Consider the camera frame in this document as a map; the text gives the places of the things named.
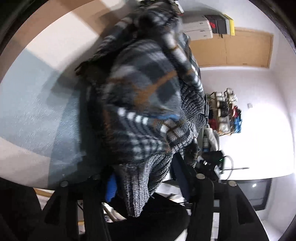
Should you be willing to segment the dark television screen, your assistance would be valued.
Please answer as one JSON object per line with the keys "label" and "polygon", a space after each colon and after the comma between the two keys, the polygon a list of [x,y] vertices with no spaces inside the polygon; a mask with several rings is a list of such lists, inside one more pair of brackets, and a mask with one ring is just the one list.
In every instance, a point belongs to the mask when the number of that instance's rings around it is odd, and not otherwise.
{"label": "dark television screen", "polygon": [[272,179],[236,181],[255,211],[264,210],[267,205]]}

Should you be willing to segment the black white plaid garment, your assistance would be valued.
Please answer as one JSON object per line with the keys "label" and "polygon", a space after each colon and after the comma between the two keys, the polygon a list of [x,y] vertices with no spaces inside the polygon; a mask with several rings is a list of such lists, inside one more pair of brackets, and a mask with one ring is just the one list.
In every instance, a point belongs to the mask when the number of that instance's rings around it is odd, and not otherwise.
{"label": "black white plaid garment", "polygon": [[100,119],[129,216],[138,217],[174,154],[195,166],[208,121],[201,73],[174,1],[142,1],[76,73],[97,95]]}

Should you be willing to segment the shoe rack with shoes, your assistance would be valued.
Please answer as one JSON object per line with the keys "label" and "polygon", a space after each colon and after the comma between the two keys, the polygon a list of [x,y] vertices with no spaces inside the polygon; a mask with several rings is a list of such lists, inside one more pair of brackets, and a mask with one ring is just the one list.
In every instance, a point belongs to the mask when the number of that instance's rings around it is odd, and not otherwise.
{"label": "shoe rack with shoes", "polygon": [[209,104],[209,125],[218,135],[232,135],[241,132],[241,110],[236,105],[234,90],[207,94]]}

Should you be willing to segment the yellow black box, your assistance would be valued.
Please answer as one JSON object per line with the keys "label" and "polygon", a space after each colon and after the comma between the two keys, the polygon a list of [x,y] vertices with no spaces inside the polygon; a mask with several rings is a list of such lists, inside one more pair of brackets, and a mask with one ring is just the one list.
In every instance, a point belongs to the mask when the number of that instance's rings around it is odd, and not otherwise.
{"label": "yellow black box", "polygon": [[234,20],[227,15],[204,15],[209,21],[212,33],[235,36]]}

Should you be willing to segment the checked bed sheet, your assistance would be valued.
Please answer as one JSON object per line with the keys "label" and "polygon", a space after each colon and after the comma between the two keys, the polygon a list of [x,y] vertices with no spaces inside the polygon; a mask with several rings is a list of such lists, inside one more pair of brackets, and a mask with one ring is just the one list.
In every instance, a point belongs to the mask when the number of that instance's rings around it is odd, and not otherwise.
{"label": "checked bed sheet", "polygon": [[1,177],[55,189],[95,174],[88,89],[75,68],[136,1],[23,1],[1,53]]}

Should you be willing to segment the brown wooden door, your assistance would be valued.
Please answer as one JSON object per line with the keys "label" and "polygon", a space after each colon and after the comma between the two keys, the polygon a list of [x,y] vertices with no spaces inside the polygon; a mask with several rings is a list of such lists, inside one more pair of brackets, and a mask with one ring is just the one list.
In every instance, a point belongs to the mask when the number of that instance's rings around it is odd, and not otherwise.
{"label": "brown wooden door", "polygon": [[273,34],[236,28],[234,36],[214,34],[211,39],[192,40],[190,48],[200,67],[269,68]]}

